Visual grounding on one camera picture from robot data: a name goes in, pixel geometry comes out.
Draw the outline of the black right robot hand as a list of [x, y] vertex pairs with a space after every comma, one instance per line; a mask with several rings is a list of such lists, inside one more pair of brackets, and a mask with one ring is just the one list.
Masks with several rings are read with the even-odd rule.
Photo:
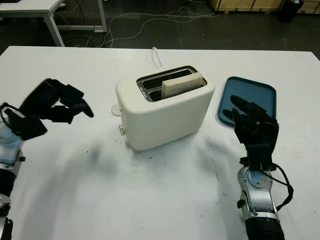
[[239, 142], [245, 147], [269, 144], [273, 151], [279, 133], [278, 121], [254, 102], [248, 102], [236, 95], [231, 95], [230, 101], [235, 107], [232, 110], [223, 109], [222, 113], [234, 123], [234, 132]]

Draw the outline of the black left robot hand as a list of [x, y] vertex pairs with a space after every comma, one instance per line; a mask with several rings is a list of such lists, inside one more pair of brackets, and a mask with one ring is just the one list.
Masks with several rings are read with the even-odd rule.
[[94, 117], [83, 97], [84, 93], [72, 85], [47, 78], [26, 97], [19, 111], [26, 117], [36, 115], [42, 120], [71, 124], [79, 113]]

